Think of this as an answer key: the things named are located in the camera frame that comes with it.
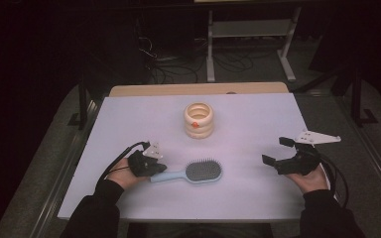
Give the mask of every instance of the hairbrush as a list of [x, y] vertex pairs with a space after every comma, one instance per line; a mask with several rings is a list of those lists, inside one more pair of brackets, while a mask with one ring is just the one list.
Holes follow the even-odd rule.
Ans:
[[163, 172], [151, 177], [151, 182], [171, 179], [186, 179], [191, 183], [217, 181], [222, 175], [221, 164], [213, 159], [190, 162], [186, 169], [179, 172]]

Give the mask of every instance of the person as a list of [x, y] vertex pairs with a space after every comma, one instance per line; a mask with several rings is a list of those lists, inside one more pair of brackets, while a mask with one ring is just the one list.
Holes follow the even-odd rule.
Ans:
[[[113, 170], [127, 167], [128, 160], [124, 158]], [[300, 188], [305, 199], [300, 237], [365, 237], [352, 212], [342, 208], [333, 198], [320, 166], [306, 176], [291, 174], [286, 177]], [[117, 237], [119, 209], [116, 202], [125, 190], [146, 179], [135, 177], [130, 170], [110, 173], [93, 195], [79, 203], [61, 237]]]

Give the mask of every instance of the black sleeve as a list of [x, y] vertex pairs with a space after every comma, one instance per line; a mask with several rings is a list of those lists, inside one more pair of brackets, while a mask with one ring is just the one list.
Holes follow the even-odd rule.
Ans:
[[112, 180], [104, 180], [94, 195], [86, 196], [73, 212], [61, 237], [117, 237], [119, 209], [116, 202], [123, 188]]
[[301, 237], [365, 237], [354, 215], [342, 208], [329, 190], [304, 194], [305, 210], [300, 221]]

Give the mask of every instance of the white table surface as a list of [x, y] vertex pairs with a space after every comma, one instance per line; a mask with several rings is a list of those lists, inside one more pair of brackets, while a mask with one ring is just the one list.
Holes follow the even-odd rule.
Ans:
[[[206, 139], [187, 136], [183, 113], [193, 102], [214, 111], [214, 132]], [[117, 202], [120, 218], [131, 221], [274, 222], [299, 219], [299, 189], [262, 154], [287, 159], [296, 150], [279, 145], [307, 129], [291, 93], [131, 96], [105, 98], [65, 195], [58, 217], [69, 219], [86, 195], [93, 194], [104, 169], [127, 147], [158, 142], [167, 171], [183, 170], [198, 159], [222, 164], [219, 181], [191, 184], [184, 179], [142, 182]]]

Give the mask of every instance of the black cable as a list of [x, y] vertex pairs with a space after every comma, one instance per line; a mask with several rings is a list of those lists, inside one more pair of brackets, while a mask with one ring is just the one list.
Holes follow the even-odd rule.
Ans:
[[347, 203], [348, 203], [348, 199], [349, 199], [349, 191], [348, 191], [347, 180], [346, 180], [344, 174], [341, 172], [341, 170], [327, 156], [320, 154], [320, 158], [322, 160], [324, 160], [325, 162], [331, 164], [333, 166], [333, 168], [335, 169], [335, 174], [339, 174], [341, 176], [342, 182], [344, 183], [344, 186], [345, 186], [345, 201], [344, 201], [344, 204], [342, 205], [342, 207], [345, 208]]
[[134, 149], [135, 147], [139, 146], [139, 145], [146, 145], [147, 143], [146, 142], [138, 142], [138, 143], [135, 143], [134, 145], [126, 148], [126, 150], [124, 152], [122, 152], [122, 154], [120, 154], [116, 160], [114, 160], [107, 168], [106, 170], [104, 170], [103, 174], [100, 176], [100, 178], [98, 179], [98, 182], [97, 182], [97, 185], [95, 187], [98, 187], [98, 185], [107, 177], [107, 175], [110, 173], [110, 170], [120, 161], [122, 160], [123, 158], [126, 157], [126, 155], [128, 155], [132, 149]]
[[112, 172], [117, 172], [117, 171], [122, 171], [122, 170], [125, 170], [125, 169], [129, 169], [130, 167], [122, 167], [122, 168], [118, 168], [118, 169], [114, 169], [112, 171], [109, 171], [109, 173], [112, 173]]

